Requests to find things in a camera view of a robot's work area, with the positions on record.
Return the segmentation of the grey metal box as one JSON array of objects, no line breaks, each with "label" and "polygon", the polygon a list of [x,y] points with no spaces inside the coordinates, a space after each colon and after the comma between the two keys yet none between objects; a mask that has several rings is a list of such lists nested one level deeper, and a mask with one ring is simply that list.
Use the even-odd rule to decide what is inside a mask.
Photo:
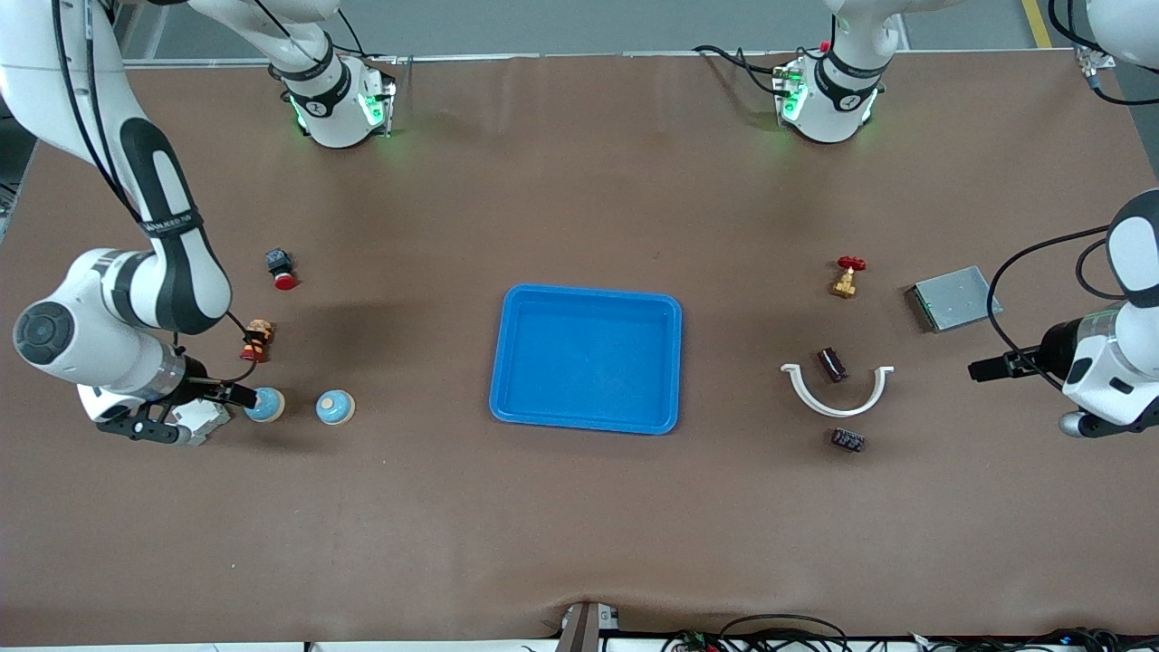
[{"label": "grey metal box", "polygon": [[923,334],[943,334],[981,323],[1003,312],[981,268],[969,265],[914,283],[903,296]]}]

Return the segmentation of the red button with orange base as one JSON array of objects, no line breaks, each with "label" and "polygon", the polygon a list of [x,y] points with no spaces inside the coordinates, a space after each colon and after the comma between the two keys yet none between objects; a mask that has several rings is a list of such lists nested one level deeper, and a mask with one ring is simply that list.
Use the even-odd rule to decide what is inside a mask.
[{"label": "red button with orange base", "polygon": [[247,362],[267,362],[268,346],[274,339],[274,324],[264,318],[254,318],[245,327],[245,346],[239,352],[240,360]]}]

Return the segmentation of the blue bell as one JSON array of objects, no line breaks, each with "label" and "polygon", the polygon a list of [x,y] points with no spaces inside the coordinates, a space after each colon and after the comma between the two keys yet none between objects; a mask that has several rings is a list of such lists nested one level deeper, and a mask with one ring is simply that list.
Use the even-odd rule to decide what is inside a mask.
[{"label": "blue bell", "polygon": [[356,401],[344,389],[327,389],[315,401],[315,416],[322,424],[338,426],[350,422],[356,412]]},{"label": "blue bell", "polygon": [[245,409],[245,415],[257,424],[276,422],[284,412],[285,396],[277,388],[260,387],[255,389],[255,405]]}]

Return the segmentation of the brown table mat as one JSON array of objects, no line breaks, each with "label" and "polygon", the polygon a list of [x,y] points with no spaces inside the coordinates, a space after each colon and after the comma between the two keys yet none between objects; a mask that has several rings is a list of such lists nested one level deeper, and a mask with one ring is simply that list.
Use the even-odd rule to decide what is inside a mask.
[{"label": "brown table mat", "polygon": [[[533,638],[584,599],[653,630],[796,611],[860,636],[1159,632],[1159,433],[1060,434],[1042,380],[969,379],[1003,352],[985,323],[923,334],[903,296],[1154,186],[1130,113],[1067,53],[901,54],[837,146],[699,57],[415,63],[393,135],[349,151],[299,135],[264,69],[131,79],[236,317],[276,322],[250,381],[287,409],[196,448],[132,442],[19,359],[16,315],[78,254],[143,246],[92,166],[37,146],[0,246],[0,645]],[[867,263],[851,300],[829,292],[844,255]],[[675,296],[677,426],[495,420],[522,283]],[[832,418],[787,362],[833,408],[896,372]],[[335,388],[356,412],[328,426]]]}]

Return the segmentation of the white semicircular pipe clamp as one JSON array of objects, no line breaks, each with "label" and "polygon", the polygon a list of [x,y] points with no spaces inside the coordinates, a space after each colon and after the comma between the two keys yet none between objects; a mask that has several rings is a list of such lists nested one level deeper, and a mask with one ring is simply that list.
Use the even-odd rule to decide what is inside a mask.
[{"label": "white semicircular pipe clamp", "polygon": [[874,387],[869,393],[869,397],[863,401],[860,406],[853,408],[836,408],[824,404],[823,401],[816,398],[812,391],[807,387],[806,379],[803,378],[803,372],[799,364],[787,362],[782,364],[780,371],[788,375],[790,380],[790,387],[795,395],[802,403],[810,408],[812,412],[821,413],[821,416],[832,417],[832,418],[850,418],[861,416],[870,411],[872,408],[880,403],[880,400],[885,395],[887,380],[895,374],[896,368],[892,366],[881,366],[874,369]]}]

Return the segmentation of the blue plastic tray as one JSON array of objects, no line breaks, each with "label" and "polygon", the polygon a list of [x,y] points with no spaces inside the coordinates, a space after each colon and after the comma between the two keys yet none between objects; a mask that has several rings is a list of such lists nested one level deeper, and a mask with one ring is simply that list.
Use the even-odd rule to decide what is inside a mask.
[{"label": "blue plastic tray", "polygon": [[518,284],[489,391],[505,424],[666,435],[680,412],[684,312],[669,294]]}]

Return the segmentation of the grey table edge bracket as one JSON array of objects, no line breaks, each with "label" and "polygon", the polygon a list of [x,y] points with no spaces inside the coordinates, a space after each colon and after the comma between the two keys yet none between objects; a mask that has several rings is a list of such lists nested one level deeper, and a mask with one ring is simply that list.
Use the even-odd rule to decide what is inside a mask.
[{"label": "grey table edge bracket", "polygon": [[564,611],[554,652],[611,652],[611,635],[619,632],[617,607],[591,601],[575,603]]}]

